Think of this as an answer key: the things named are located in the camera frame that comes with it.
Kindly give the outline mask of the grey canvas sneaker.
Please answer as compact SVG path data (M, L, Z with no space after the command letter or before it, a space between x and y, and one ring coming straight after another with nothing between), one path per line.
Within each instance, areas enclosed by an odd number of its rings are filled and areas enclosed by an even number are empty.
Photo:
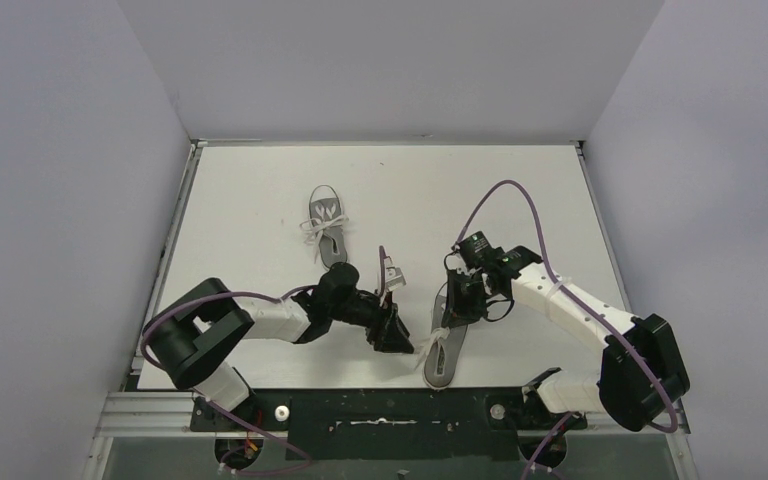
M421 370L425 384L433 390L444 390L452 384L468 332L467 326L442 326L446 306L447 285L443 284L435 295L429 336L415 345L415 370Z
M348 222L337 191L327 184L316 186L308 200L308 219L299 228L314 249L314 261L326 269L348 261L344 233Z

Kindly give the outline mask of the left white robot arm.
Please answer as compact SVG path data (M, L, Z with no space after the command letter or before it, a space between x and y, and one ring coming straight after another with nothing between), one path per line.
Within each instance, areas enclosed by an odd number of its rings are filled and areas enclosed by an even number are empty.
M207 278L147 323L141 353L176 389L199 394L227 424L244 426L255 416L256 400L227 361L243 340L307 344L341 322L363 328L376 352L413 353L392 295L358 288L359 278L354 266L337 262L317 284L282 297L232 292L220 279Z

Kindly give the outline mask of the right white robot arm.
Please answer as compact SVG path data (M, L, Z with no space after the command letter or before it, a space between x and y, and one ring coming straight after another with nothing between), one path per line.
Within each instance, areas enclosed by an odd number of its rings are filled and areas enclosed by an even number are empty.
M598 300L524 246L494 247L478 231L456 243L441 318L455 331L488 317L492 303L522 305L575 337L600 359L595 372L551 368L524 388L522 411L545 427L561 413L604 413L638 432L690 389L674 332L661 316L640 317Z

